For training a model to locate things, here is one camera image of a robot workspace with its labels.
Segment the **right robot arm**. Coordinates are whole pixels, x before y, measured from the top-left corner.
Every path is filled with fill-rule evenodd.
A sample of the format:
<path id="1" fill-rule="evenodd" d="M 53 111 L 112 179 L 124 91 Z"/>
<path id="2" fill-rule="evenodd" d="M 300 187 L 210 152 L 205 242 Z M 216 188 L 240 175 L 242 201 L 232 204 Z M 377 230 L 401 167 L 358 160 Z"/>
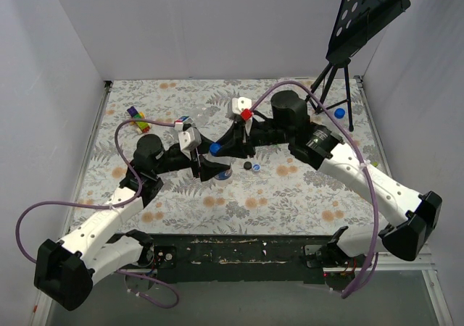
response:
<path id="1" fill-rule="evenodd" d="M 247 158 L 258 146 L 285 143 L 296 159 L 376 204 L 386 221 L 378 227 L 342 227 L 315 252 L 315 259 L 341 267 L 370 251 L 388 251 L 404 261 L 415 260 L 436 228 L 442 198 L 433 191 L 421 194 L 407 188 L 373 165 L 361 162 L 340 135 L 311 122 L 305 100 L 294 91 L 272 95 L 271 109 L 272 118 L 258 122 L 253 117 L 251 99 L 231 99 L 228 117 L 233 124 L 218 141 L 217 155 Z"/>

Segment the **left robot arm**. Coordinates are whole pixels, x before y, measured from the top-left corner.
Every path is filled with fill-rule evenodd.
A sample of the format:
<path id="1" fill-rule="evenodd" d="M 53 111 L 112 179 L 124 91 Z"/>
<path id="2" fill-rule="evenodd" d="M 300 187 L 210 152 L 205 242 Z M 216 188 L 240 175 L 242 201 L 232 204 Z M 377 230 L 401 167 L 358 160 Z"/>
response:
<path id="1" fill-rule="evenodd" d="M 196 128 L 180 133 L 179 142 L 165 149 L 160 137 L 139 138 L 131 170 L 103 210 L 94 212 L 78 229 L 59 241 L 38 248 L 34 285 L 66 310 L 77 309 L 95 284 L 128 264 L 145 268 L 154 261 L 152 237 L 138 230 L 116 242 L 110 238 L 157 196 L 160 175 L 190 168 L 194 177 L 208 181 L 229 170 L 231 160 L 220 155 L 220 144 L 201 141 Z"/>

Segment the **blue label bottle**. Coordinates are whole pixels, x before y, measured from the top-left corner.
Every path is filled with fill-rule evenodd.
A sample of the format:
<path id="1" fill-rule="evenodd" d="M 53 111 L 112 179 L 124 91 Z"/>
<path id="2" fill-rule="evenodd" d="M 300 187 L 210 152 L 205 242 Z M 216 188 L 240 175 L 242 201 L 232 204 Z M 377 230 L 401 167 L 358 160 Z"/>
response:
<path id="1" fill-rule="evenodd" d="M 233 170 L 231 166 L 230 157 L 213 156 L 209 152 L 206 159 L 209 160 L 213 165 L 213 169 L 215 171 L 215 174 L 214 174 L 215 181 L 222 183 L 222 182 L 227 182 L 231 180 Z"/>

